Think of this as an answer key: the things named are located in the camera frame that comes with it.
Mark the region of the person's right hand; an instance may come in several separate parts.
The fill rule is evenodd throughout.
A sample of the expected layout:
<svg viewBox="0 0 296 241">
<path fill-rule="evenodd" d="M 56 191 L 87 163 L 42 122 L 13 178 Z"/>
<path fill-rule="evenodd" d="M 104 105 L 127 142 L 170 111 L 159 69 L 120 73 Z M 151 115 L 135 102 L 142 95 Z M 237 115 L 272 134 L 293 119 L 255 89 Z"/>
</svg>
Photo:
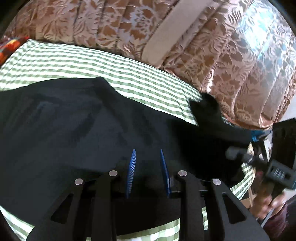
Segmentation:
<svg viewBox="0 0 296 241">
<path fill-rule="evenodd" d="M 272 198 L 270 194 L 271 183 L 262 182 L 253 200 L 253 206 L 249 209 L 250 213 L 257 219 L 263 220 L 272 210 L 271 217 L 278 214 L 287 202 L 285 193 Z"/>
</svg>

